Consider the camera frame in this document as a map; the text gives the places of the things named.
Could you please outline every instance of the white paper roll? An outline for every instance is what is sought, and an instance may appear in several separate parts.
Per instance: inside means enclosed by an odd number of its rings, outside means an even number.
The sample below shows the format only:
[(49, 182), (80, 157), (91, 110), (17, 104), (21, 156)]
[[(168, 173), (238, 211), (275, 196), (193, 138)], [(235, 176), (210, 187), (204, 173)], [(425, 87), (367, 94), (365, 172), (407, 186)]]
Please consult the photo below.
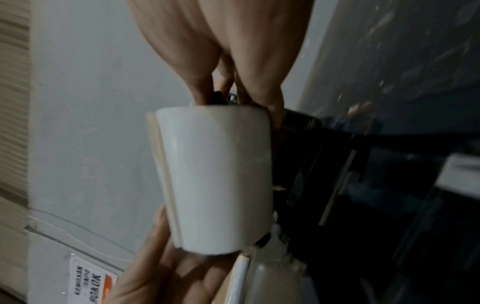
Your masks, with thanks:
[(159, 141), (161, 151), (153, 147), (155, 161), (177, 247), (224, 254), (252, 245), (269, 232), (272, 161), (270, 121), (264, 109), (165, 108), (157, 111), (156, 122), (157, 134), (149, 131), (149, 136)]

